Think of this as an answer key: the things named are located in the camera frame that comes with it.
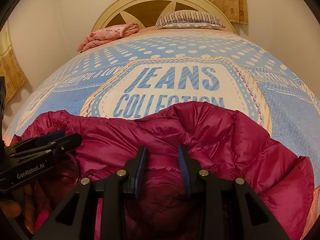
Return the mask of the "left hand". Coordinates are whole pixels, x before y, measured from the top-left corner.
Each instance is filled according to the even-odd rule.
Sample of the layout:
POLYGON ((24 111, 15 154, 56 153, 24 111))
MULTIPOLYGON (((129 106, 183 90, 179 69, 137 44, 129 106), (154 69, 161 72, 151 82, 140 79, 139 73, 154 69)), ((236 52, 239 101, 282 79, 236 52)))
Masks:
POLYGON ((35 233, 35 205, 33 201, 33 187, 28 184, 23 188, 23 207, 15 200, 1 200, 1 210, 7 218, 16 218, 24 215, 24 223, 27 230, 35 233))

